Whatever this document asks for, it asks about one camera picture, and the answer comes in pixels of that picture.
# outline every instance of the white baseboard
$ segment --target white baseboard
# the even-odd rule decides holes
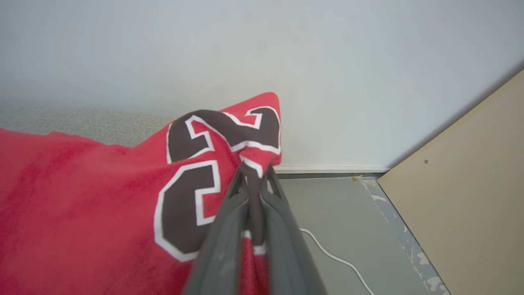
[[[275,166],[280,174],[292,173],[383,173],[391,167],[358,167],[358,166]]]

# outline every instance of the red fabric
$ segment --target red fabric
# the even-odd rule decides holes
[[[246,112],[260,106],[271,106],[280,117],[273,93],[223,111],[253,123]],[[168,163],[168,130],[127,148],[57,132],[0,129],[2,293],[179,294],[192,260],[180,262],[155,242],[161,189],[181,166],[217,160],[221,191],[203,196],[209,217],[218,211],[240,155],[267,167],[278,164],[281,153],[252,146],[233,152],[210,131],[214,151]],[[265,256],[255,256],[245,239],[241,293],[267,294],[267,286]]]

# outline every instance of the white cable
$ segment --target white cable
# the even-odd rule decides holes
[[[358,272],[357,268],[356,268],[353,264],[347,262],[346,260],[342,260],[342,259],[340,259],[340,258],[337,257],[337,256],[331,255],[329,252],[327,252],[327,251],[322,247],[322,245],[320,245],[319,241],[315,238],[315,236],[314,236],[314,235],[313,235],[309,230],[307,230],[307,229],[305,229],[305,228],[300,228],[300,230],[303,231],[304,233],[310,235],[310,236],[313,238],[313,240],[315,241],[316,245],[320,248],[320,250],[322,250],[322,252],[324,252],[324,254],[328,255],[330,258],[333,258],[333,259],[335,259],[335,260],[338,261],[338,262],[342,262],[343,264],[345,264],[345,265],[347,265],[347,266],[353,268],[353,270],[357,273],[357,276],[358,276],[358,278],[360,279],[360,281],[362,282],[362,284],[364,285],[364,287],[366,287],[366,290],[369,292],[369,294],[371,294],[371,295],[375,295],[375,294],[371,291],[371,289],[367,286],[366,282],[364,281],[364,278],[362,278],[360,272]]]

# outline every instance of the clothing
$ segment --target clothing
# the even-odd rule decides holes
[[[5,294],[179,294],[240,166],[257,193],[281,160],[264,93],[189,113],[134,148],[0,130]],[[241,294],[267,294],[264,220],[250,205]]]

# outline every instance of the gray fabric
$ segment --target gray fabric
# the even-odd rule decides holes
[[[136,146],[175,118],[92,109],[0,106],[0,128],[32,134],[52,131],[105,144]]]

